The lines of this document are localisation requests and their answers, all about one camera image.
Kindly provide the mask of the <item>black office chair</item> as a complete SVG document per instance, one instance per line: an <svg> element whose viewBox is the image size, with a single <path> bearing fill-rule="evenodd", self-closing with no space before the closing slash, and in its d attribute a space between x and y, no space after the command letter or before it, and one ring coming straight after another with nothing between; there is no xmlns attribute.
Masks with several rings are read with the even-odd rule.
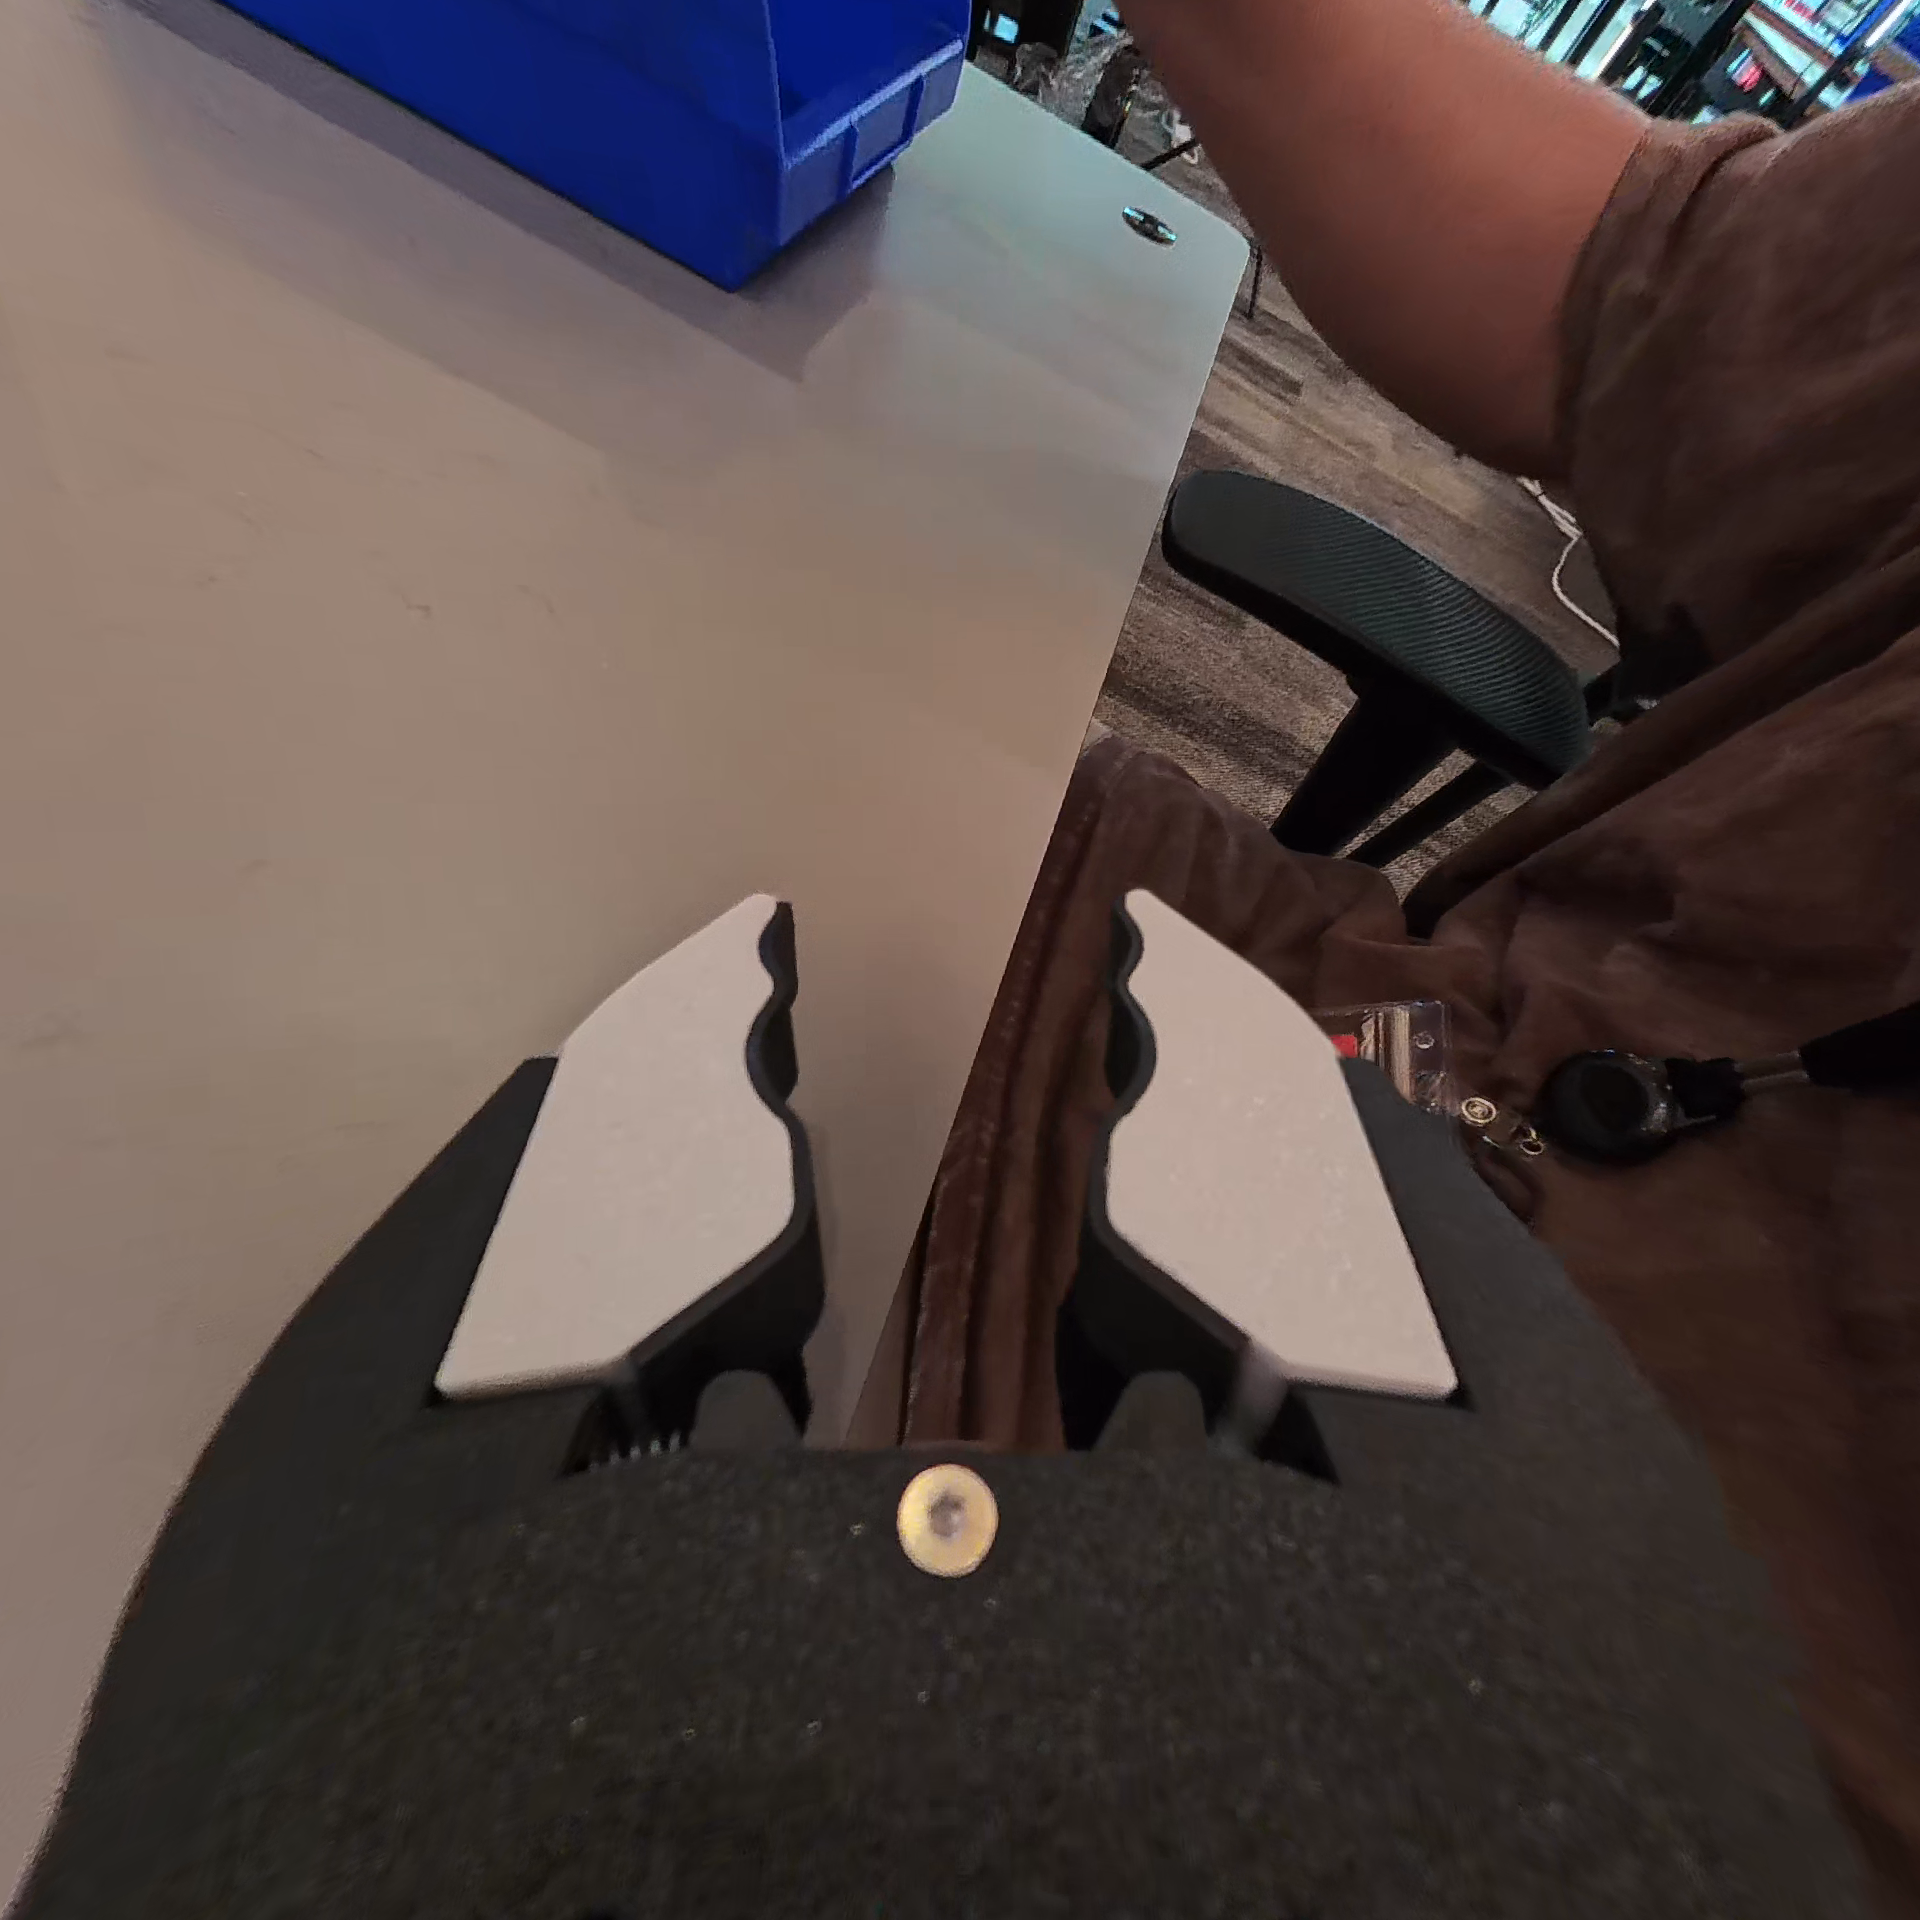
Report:
<svg viewBox="0 0 1920 1920"><path fill-rule="evenodd" d="M1166 504L1163 558L1354 697L1273 817L1289 852L1381 870L1491 794L1539 794L1593 752L1589 685L1546 641L1344 505L1201 468Z"/></svg>

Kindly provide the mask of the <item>person's brown clothing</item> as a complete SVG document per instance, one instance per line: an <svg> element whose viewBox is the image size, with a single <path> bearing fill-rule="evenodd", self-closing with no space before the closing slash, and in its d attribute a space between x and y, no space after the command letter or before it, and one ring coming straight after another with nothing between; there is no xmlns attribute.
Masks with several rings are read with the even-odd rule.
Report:
<svg viewBox="0 0 1920 1920"><path fill-rule="evenodd" d="M1087 745L934 1181L907 1440L1059 1440L1134 888L1299 1004L1447 1004L1509 1111L1573 1052L1774 1054L1916 998L1916 85L1647 132L1577 258L1556 402L1619 665L1659 704L1404 902ZM1913 1917L1916 1094L1771 1092L1644 1167L1489 1174L1703 1440L1869 1890Z"/></svg>

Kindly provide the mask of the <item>clear badge holder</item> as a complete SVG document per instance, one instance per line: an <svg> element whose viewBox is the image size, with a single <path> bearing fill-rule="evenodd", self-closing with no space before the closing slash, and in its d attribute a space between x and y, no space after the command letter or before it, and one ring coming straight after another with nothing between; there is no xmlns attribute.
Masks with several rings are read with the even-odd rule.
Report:
<svg viewBox="0 0 1920 1920"><path fill-rule="evenodd" d="M1371 1062L1416 1111L1451 1121L1470 1152L1517 1167L1546 1158L1546 1137L1523 1115L1459 1082L1447 1004L1344 1004L1307 1018L1344 1061Z"/></svg>

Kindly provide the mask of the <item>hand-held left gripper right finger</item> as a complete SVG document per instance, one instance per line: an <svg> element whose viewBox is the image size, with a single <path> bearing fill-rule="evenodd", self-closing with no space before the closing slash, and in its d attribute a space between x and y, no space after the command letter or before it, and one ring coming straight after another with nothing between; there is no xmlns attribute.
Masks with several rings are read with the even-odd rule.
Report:
<svg viewBox="0 0 1920 1920"><path fill-rule="evenodd" d="M1290 1388L1454 1401L1347 1058L1144 888L1113 907L1107 965L1066 1408L1144 1375L1187 1381L1207 1420L1277 1420Z"/></svg>

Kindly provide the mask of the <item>person's right forearm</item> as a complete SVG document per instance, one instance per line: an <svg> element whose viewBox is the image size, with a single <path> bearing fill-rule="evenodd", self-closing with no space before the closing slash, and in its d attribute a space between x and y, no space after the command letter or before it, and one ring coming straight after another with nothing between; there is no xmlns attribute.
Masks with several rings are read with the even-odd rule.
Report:
<svg viewBox="0 0 1920 1920"><path fill-rule="evenodd" d="M1644 114L1456 2L1121 2L1286 291L1427 434L1563 477L1563 310Z"/></svg>

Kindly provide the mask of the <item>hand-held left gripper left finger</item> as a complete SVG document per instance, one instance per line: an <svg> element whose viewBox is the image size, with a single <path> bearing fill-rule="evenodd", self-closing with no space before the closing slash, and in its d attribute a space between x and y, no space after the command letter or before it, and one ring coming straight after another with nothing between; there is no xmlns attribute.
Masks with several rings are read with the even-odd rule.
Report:
<svg viewBox="0 0 1920 1920"><path fill-rule="evenodd" d="M647 1420L687 1420L719 1375L767 1375L810 1414L824 1278L796 995L793 908L747 894L567 1035L439 1398L621 1385Z"/></svg>

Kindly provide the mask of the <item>blue plastic bin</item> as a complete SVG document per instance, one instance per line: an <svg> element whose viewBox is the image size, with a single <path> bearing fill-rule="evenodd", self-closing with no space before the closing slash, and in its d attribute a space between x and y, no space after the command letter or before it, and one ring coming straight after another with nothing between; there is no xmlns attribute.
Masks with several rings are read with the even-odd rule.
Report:
<svg viewBox="0 0 1920 1920"><path fill-rule="evenodd" d="M964 2L233 2L737 291L957 97Z"/></svg>

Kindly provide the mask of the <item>grey desk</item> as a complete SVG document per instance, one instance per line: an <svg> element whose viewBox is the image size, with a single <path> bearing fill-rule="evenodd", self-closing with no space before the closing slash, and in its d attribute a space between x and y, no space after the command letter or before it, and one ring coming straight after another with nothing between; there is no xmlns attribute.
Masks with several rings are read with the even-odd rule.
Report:
<svg viewBox="0 0 1920 1920"><path fill-rule="evenodd" d="M853 1427L1243 264L964 75L731 297L217 2L1 7L6 1887L280 1325L744 894Z"/></svg>

